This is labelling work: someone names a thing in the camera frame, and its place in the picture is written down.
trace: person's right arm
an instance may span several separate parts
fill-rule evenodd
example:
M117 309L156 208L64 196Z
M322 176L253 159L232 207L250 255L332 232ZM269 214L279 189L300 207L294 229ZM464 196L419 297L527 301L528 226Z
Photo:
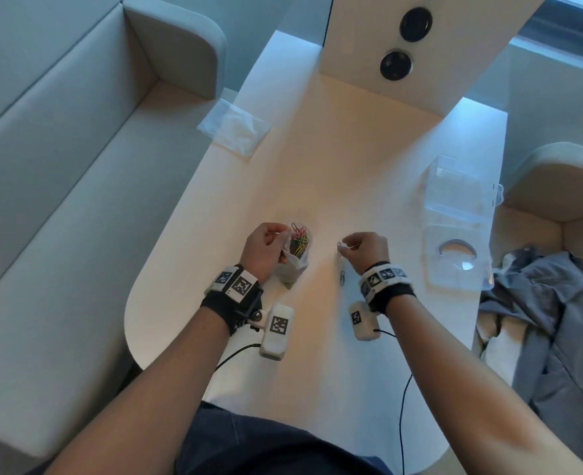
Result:
M387 240L373 232L340 248L362 275L389 260ZM577 458L494 371L411 295L386 309L395 336L431 413L468 474L583 475Z

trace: bag of paper clips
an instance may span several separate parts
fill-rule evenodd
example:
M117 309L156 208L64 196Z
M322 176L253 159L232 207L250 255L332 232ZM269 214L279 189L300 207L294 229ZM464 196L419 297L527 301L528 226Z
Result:
M276 275L281 283L294 283L309 266L309 248L311 247L311 232L305 225L299 222L292 222L291 236L283 253L287 258L287 263L279 263L276 268Z

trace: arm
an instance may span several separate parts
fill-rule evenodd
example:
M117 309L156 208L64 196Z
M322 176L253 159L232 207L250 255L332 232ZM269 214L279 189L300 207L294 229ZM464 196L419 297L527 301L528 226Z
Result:
M387 240L359 233L341 247L359 274L389 259ZM446 439L469 474L583 474L583 463L516 393L414 296L391 299L387 317Z
M279 223L264 223L246 242L241 264L260 283L279 261L286 230ZM197 310L169 347L72 440L46 473L169 473L229 337L228 326L214 311Z

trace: black round hole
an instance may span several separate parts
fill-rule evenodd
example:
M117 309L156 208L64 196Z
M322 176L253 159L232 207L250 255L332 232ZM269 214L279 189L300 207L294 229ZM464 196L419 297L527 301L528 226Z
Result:
M432 28L432 14L427 8L413 8L402 18L399 26L399 33L407 42L418 42L423 40Z
M380 63L382 76L391 81L404 79L411 71L413 71L413 60L407 53L399 50L391 51Z

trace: gray jacket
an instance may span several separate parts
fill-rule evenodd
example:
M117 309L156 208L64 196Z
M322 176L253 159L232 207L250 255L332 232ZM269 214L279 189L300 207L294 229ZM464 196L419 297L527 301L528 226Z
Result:
M583 261L567 251L541 257L532 247L515 254L479 311L529 324L512 386L583 460Z

